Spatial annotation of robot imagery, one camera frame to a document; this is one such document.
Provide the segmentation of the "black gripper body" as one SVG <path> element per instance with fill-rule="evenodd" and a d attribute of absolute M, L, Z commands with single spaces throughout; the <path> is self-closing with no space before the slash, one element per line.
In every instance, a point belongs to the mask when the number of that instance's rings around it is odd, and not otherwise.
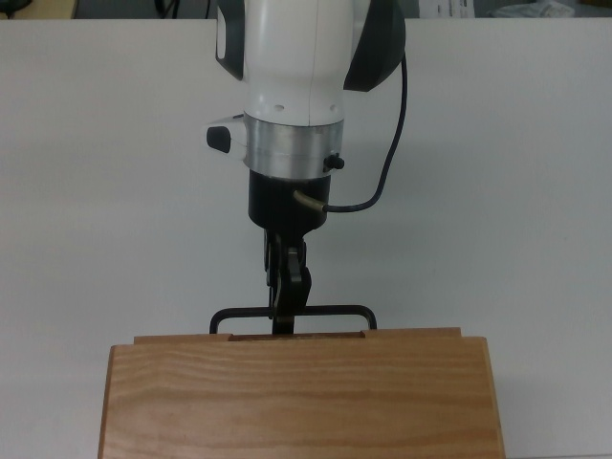
<path fill-rule="evenodd" d="M 308 197 L 327 203 L 330 178 L 288 181 L 251 170 L 248 208 L 251 220 L 258 227 L 282 237 L 303 237 L 306 233 L 320 228 L 326 221 L 326 215 L 300 204 L 294 197 L 295 191 L 301 191 Z"/>

